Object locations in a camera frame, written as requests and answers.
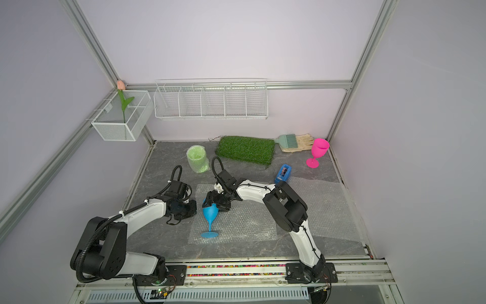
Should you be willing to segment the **bubble wrap sheet stack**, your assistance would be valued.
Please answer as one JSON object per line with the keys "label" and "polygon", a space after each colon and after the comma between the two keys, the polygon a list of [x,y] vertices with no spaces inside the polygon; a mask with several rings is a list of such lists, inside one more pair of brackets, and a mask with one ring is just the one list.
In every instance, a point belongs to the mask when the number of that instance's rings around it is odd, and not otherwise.
{"label": "bubble wrap sheet stack", "polygon": [[308,206],[308,222],[313,236],[361,241],[339,183],[292,177],[289,185]]}

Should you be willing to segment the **pink plastic wine glass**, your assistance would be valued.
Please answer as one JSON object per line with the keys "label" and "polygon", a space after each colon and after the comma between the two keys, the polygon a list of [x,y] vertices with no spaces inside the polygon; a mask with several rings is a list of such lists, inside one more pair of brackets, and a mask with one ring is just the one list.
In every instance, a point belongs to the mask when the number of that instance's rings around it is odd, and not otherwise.
{"label": "pink plastic wine glass", "polygon": [[330,148],[330,143],[327,140],[321,138],[315,139],[311,147],[312,157],[307,159],[306,165],[309,168],[318,168],[319,167],[318,159],[323,157],[328,152],[329,148]]}

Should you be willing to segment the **white vent grille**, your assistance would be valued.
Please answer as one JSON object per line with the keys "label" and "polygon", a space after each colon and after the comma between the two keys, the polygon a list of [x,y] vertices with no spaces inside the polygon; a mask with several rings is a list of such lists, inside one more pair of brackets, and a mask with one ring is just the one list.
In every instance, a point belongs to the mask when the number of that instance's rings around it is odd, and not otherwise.
{"label": "white vent grille", "polygon": [[[159,289],[139,291],[146,303],[232,303],[249,301],[309,300],[307,288],[208,288],[178,289],[164,295]],[[91,291],[84,303],[139,303],[134,290]]]}

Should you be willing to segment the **white mesh corner basket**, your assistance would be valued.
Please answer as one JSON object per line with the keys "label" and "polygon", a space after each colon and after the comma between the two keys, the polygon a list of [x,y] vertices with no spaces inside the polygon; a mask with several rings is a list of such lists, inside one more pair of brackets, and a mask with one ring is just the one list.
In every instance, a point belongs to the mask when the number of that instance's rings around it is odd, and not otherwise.
{"label": "white mesh corner basket", "polygon": [[91,124],[104,141],[135,142],[153,111],[148,91],[117,91]]}

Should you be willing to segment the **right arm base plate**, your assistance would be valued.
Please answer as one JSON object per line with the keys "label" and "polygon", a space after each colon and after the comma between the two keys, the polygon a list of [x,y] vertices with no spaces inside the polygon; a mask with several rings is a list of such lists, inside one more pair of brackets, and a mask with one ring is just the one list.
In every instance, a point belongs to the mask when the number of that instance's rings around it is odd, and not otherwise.
{"label": "right arm base plate", "polygon": [[309,267],[301,262],[286,263],[286,281],[289,284],[337,283],[337,271],[332,263],[317,263]]}

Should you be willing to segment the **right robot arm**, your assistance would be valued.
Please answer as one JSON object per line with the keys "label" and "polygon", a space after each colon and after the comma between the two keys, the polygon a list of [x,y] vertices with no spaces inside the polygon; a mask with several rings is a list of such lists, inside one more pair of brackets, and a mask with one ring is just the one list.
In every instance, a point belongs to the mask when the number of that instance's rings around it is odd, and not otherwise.
{"label": "right robot arm", "polygon": [[286,281],[331,285],[330,269],[310,232],[308,206],[286,181],[262,184],[236,179],[225,170],[219,157],[211,160],[211,170],[216,183],[203,201],[204,209],[215,207],[220,212],[228,212],[233,201],[244,200],[263,204],[276,224],[289,233],[299,253],[298,263],[286,265]]}

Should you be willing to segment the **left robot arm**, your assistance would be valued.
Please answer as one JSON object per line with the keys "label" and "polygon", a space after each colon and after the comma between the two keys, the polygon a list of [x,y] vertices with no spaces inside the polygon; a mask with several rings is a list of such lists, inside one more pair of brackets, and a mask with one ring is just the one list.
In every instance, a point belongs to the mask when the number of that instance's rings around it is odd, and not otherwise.
{"label": "left robot arm", "polygon": [[112,217],[88,221],[72,255],[70,267],[78,282],[91,283],[121,277],[142,276],[153,284],[168,277],[165,258],[127,250],[128,238],[151,222],[166,217],[168,225],[178,225],[196,215],[192,188],[182,182],[182,167],[176,166],[168,184],[143,203],[121,210]]}

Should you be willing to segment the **blue tape dispenser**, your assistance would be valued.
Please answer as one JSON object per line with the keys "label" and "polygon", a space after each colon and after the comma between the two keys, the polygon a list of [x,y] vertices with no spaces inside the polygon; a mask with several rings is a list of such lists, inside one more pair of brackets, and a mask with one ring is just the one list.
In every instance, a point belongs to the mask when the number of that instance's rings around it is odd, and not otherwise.
{"label": "blue tape dispenser", "polygon": [[287,164],[282,165],[282,167],[279,169],[278,174],[275,178],[275,184],[278,184],[280,182],[288,182],[288,180],[290,179],[290,176],[291,176],[291,172],[292,172],[291,166],[289,166]]}

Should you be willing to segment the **blue plastic wine glass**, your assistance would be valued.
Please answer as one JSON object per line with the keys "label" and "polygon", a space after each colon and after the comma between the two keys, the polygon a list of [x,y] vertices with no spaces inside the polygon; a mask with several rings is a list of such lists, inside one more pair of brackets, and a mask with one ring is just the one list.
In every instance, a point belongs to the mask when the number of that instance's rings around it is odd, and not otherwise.
{"label": "blue plastic wine glass", "polygon": [[212,230],[212,225],[219,213],[219,209],[215,203],[209,204],[204,202],[202,205],[203,215],[208,222],[208,231],[201,234],[202,238],[210,239],[216,238],[218,233]]}

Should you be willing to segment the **artificial tulip flower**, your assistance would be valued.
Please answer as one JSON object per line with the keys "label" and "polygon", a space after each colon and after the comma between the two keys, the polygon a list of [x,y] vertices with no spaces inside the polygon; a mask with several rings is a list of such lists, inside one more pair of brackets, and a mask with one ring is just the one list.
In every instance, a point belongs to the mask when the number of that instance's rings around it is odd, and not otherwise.
{"label": "artificial tulip flower", "polygon": [[125,116],[125,110],[127,107],[131,104],[131,102],[134,101],[134,97],[129,97],[126,98],[124,95],[124,91],[126,90],[125,83],[121,80],[118,80],[116,82],[116,87],[117,87],[117,94],[118,97],[120,98],[120,104],[121,104],[121,110],[122,110],[122,115],[123,115],[123,120],[124,123],[126,123],[126,116]]}

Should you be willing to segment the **aluminium front rail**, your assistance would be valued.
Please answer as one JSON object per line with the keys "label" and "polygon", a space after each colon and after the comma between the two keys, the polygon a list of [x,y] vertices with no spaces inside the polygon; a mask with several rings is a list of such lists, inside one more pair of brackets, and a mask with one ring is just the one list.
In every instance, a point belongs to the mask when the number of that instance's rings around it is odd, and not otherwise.
{"label": "aluminium front rail", "polygon": [[[219,262],[169,263],[186,264],[187,276],[183,287],[223,287],[223,286],[287,286],[286,263],[295,260],[245,260]],[[331,259],[327,263],[335,265],[338,282],[296,284],[298,286],[334,287],[339,285],[390,285],[396,281],[385,260],[371,259]]]}

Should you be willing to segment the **green artificial grass mat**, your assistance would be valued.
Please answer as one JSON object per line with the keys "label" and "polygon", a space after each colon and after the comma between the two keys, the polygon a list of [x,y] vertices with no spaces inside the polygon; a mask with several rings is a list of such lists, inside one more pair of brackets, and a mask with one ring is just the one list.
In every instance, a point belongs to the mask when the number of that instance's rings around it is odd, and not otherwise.
{"label": "green artificial grass mat", "polygon": [[220,139],[215,153],[219,157],[268,167],[275,153],[275,142],[273,139],[224,136]]}

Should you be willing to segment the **beige work glove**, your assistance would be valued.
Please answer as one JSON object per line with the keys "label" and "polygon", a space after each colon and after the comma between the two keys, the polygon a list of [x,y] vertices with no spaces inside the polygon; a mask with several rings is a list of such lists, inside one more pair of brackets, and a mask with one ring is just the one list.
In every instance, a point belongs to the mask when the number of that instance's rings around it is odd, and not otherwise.
{"label": "beige work glove", "polygon": [[295,134],[281,135],[274,140],[284,153],[295,153],[311,150],[314,138],[310,134],[296,136]]}

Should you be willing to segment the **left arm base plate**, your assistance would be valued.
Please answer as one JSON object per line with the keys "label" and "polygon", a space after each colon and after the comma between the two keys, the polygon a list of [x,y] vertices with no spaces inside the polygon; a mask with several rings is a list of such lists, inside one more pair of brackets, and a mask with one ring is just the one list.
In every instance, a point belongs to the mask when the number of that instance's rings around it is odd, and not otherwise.
{"label": "left arm base plate", "polygon": [[186,264],[166,265],[165,270],[159,275],[151,276],[137,275],[135,282],[137,286],[183,286],[187,276]]}

